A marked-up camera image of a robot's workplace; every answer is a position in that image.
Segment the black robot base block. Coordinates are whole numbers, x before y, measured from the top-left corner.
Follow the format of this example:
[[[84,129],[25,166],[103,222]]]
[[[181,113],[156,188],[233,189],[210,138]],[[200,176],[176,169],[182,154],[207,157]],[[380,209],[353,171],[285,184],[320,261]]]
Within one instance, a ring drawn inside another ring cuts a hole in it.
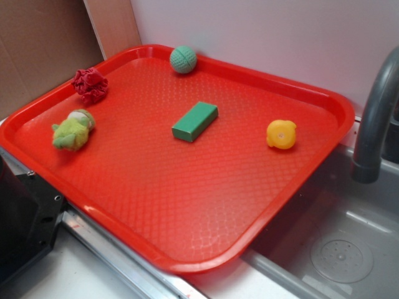
[[[1,286],[54,247],[65,198],[38,174],[14,174],[1,159]]]

